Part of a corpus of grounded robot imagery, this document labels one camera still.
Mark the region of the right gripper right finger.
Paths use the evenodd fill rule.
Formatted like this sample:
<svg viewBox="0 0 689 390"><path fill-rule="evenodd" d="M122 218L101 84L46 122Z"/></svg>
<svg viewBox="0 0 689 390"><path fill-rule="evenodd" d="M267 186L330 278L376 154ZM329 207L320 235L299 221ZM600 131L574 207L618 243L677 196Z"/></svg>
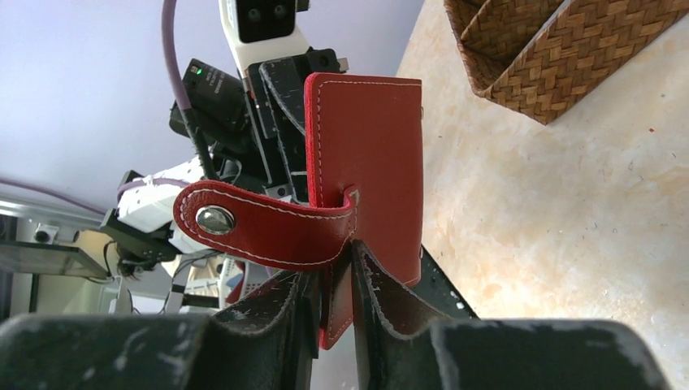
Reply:
<svg viewBox="0 0 689 390"><path fill-rule="evenodd" d="M608 320L459 319L351 249L362 389L667 389L645 342Z"/></svg>

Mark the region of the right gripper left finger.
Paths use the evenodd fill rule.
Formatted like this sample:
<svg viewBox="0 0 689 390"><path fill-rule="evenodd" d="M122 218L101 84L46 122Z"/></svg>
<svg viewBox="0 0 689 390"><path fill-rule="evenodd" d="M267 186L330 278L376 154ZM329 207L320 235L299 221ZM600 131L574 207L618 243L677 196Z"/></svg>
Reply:
<svg viewBox="0 0 689 390"><path fill-rule="evenodd" d="M314 275L282 271L208 314L22 314L1 327L4 389L305 389Z"/></svg>

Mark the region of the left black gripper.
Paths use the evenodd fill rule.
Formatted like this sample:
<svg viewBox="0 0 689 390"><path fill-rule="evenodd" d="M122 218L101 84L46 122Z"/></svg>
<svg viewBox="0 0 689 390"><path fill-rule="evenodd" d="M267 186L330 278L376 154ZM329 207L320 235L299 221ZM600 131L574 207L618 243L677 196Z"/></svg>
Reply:
<svg viewBox="0 0 689 390"><path fill-rule="evenodd" d="M269 197L305 200L305 87L314 72L342 73L332 49L249 67L243 82L192 59L183 83L219 179Z"/></svg>

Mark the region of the red leather card holder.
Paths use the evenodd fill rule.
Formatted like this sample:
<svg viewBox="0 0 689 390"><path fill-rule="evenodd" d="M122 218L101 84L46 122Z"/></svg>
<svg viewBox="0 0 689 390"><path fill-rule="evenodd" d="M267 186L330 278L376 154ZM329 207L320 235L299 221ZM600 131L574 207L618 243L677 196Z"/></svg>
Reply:
<svg viewBox="0 0 689 390"><path fill-rule="evenodd" d="M353 321L345 252L364 241L399 282L421 278L422 83L314 73L305 80L308 202L279 201L202 180L172 215L189 237L259 265L322 276L319 343L331 348Z"/></svg>

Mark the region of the brown woven divided basket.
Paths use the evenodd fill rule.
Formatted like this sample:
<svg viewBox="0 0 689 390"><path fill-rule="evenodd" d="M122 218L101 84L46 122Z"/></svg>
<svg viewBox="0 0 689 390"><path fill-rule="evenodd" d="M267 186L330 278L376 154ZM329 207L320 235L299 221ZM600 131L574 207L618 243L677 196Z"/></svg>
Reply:
<svg viewBox="0 0 689 390"><path fill-rule="evenodd" d="M479 98L549 124L688 13L686 1L446 1Z"/></svg>

